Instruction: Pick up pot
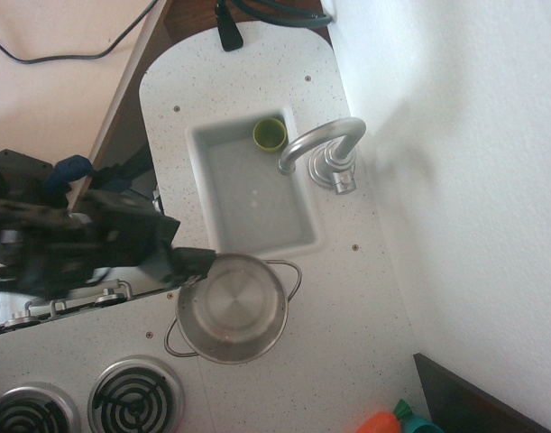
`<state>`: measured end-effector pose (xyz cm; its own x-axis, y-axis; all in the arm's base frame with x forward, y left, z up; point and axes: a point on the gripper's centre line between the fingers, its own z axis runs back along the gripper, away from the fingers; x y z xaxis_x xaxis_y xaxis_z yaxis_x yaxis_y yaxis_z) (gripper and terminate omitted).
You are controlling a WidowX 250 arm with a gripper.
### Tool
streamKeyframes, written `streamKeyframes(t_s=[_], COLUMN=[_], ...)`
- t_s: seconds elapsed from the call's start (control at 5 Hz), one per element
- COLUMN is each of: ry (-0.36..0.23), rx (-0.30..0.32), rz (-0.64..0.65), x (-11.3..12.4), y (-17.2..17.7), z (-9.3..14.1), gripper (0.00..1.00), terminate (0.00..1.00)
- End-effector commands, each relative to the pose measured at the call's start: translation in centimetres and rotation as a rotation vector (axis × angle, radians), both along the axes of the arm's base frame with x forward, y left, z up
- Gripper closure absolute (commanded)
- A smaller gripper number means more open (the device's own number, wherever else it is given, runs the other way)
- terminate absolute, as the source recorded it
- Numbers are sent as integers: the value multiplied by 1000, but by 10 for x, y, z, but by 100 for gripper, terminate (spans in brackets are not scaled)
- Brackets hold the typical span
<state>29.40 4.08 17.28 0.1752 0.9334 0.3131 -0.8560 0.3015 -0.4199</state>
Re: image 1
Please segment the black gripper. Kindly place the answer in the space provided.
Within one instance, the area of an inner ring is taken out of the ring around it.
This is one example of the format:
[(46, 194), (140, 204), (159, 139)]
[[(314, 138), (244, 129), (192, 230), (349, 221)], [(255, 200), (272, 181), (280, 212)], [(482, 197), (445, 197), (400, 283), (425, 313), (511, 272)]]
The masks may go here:
[(65, 274), (142, 265), (145, 274), (173, 288), (205, 279), (216, 261), (214, 250), (170, 247), (180, 222), (142, 198), (90, 190), (66, 218), (80, 234), (62, 254)]

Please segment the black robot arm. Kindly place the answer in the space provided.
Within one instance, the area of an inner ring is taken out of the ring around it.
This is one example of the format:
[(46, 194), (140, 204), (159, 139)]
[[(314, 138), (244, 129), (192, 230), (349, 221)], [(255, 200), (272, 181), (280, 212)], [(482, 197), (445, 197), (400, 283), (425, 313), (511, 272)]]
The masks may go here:
[(149, 201), (103, 190), (76, 212), (0, 199), (0, 291), (62, 299), (129, 267), (168, 287), (206, 277), (216, 252), (173, 246), (178, 229)]

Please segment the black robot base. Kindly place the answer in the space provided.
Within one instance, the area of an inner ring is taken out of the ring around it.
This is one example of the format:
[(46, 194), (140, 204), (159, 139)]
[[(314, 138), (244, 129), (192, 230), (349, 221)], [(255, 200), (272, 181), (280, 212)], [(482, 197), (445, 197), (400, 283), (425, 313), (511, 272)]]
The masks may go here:
[(48, 198), (43, 182), (52, 165), (12, 150), (0, 151), (0, 199), (44, 205)]

